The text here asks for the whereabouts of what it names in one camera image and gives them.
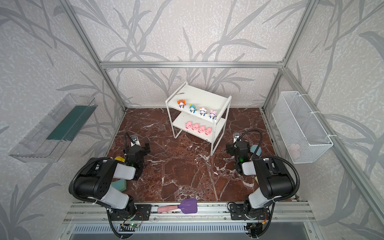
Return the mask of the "orange hooded Doraemon figure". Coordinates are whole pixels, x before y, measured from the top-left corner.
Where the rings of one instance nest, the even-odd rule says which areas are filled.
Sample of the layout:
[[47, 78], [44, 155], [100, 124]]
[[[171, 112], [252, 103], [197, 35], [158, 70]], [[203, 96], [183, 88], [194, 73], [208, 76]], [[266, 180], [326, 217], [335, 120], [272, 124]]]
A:
[[185, 100], [178, 100], [178, 101], [177, 101], [177, 104], [178, 104], [178, 106], [179, 106], [181, 109], [183, 109], [183, 108], [185, 107], [185, 105], [186, 105], [186, 101], [185, 101]]

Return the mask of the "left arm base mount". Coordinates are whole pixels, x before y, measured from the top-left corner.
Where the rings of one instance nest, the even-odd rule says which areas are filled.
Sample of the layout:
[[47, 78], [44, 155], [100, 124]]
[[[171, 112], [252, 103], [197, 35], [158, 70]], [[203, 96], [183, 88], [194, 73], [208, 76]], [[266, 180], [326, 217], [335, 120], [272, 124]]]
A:
[[151, 204], [135, 204], [135, 207], [127, 207], [124, 210], [108, 210], [112, 221], [148, 221], [151, 214]]

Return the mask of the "blue green Doraemon figure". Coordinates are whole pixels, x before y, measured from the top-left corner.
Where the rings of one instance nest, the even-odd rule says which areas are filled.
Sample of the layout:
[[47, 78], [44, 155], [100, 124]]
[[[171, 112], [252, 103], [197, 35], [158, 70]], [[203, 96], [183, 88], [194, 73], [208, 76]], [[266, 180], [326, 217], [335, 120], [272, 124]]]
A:
[[196, 105], [189, 105], [189, 111], [190, 113], [194, 114], [197, 110], [197, 106]]

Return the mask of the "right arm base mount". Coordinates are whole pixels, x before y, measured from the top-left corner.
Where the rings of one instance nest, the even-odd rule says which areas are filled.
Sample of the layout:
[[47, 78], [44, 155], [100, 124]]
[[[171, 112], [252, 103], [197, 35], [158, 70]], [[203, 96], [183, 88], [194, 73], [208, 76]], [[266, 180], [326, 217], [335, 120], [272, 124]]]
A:
[[268, 208], [253, 209], [250, 204], [229, 202], [227, 209], [231, 215], [231, 220], [244, 220], [244, 221], [264, 221], [270, 218], [271, 212]]

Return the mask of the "pink hooded Doraemon figure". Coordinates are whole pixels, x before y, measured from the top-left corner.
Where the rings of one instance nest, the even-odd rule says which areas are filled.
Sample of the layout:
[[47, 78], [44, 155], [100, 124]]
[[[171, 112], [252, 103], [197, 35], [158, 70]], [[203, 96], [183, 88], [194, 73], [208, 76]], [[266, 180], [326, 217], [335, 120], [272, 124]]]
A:
[[214, 110], [210, 110], [210, 113], [209, 113], [209, 118], [211, 120], [214, 120], [217, 116], [217, 111], [214, 111]]

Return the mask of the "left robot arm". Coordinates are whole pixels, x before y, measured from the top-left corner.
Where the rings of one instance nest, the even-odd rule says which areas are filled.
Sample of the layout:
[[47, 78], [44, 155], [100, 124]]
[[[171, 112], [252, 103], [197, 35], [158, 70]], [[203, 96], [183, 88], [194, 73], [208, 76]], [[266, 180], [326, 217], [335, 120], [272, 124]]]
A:
[[112, 186], [113, 179], [137, 181], [144, 168], [144, 157], [151, 152], [150, 144], [132, 145], [125, 151], [125, 161], [107, 157], [91, 158], [75, 174], [69, 193], [76, 199], [95, 203], [106, 209], [135, 212], [131, 196]]

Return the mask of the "white hooded Doraemon figure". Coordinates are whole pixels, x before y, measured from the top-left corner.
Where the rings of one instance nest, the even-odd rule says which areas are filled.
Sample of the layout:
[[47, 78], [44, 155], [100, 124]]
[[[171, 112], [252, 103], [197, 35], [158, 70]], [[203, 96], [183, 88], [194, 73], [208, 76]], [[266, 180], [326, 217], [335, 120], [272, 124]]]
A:
[[206, 113], [207, 113], [207, 109], [204, 108], [204, 107], [201, 107], [201, 108], [200, 108], [200, 115], [201, 115], [202, 117], [204, 117], [204, 116], [206, 115]]

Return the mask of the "pink pig toy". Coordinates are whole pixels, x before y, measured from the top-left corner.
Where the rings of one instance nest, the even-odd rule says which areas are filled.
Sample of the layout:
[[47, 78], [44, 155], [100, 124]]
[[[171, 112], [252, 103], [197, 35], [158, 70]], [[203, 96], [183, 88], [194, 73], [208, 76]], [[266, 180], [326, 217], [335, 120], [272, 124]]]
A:
[[210, 135], [211, 133], [212, 133], [212, 128], [211, 127], [206, 128], [205, 134]]
[[205, 126], [200, 126], [198, 129], [198, 133], [204, 133], [205, 132]]
[[193, 130], [193, 131], [196, 131], [196, 130], [199, 129], [199, 127], [200, 127], [200, 125], [199, 125], [198, 123], [193, 124], [193, 125], [192, 125], [192, 130]]
[[187, 122], [186, 123], [186, 129], [190, 129], [191, 127], [192, 127], [192, 122], [191, 121], [189, 121], [189, 122]]

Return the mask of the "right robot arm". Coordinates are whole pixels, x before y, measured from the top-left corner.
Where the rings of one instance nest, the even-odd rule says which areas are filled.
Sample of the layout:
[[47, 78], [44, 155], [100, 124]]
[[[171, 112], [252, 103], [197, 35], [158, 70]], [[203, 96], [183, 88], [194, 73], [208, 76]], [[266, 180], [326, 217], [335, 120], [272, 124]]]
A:
[[258, 210], [293, 197], [300, 187], [300, 176], [289, 161], [278, 156], [261, 156], [249, 142], [226, 144], [226, 152], [235, 158], [240, 175], [255, 177], [258, 188], [245, 200], [247, 210]]

